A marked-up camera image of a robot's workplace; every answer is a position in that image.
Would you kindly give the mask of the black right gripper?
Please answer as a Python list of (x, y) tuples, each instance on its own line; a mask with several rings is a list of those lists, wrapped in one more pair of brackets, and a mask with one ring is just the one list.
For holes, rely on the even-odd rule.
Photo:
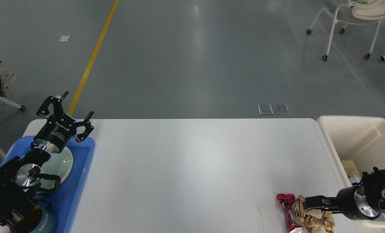
[(362, 186), (341, 189), (336, 198), (323, 195), (305, 197), (302, 206), (306, 210), (320, 210), (332, 214), (342, 213), (345, 217), (355, 221), (375, 220), (380, 217), (380, 211), (371, 208), (367, 202)]

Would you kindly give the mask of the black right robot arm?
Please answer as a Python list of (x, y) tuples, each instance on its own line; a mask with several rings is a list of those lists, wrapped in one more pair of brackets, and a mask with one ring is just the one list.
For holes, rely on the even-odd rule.
[(385, 213), (385, 169), (373, 167), (373, 172), (363, 172), (359, 183), (341, 189), (336, 197), (306, 197), (302, 206), (306, 210), (341, 213), (355, 221), (375, 220)]

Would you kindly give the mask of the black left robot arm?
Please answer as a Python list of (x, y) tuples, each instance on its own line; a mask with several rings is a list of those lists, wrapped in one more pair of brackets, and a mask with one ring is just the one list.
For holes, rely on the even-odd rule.
[(36, 134), (31, 148), (0, 167), (0, 227), (8, 226), (15, 233), (29, 233), (35, 228), (48, 232), (49, 215), (39, 207), (37, 193), (56, 192), (61, 184), (57, 174), (42, 173), (52, 154), (61, 153), (71, 138), (83, 142), (94, 130), (89, 112), (83, 121), (76, 121), (64, 112), (62, 96), (47, 97), (36, 115), (47, 119)]

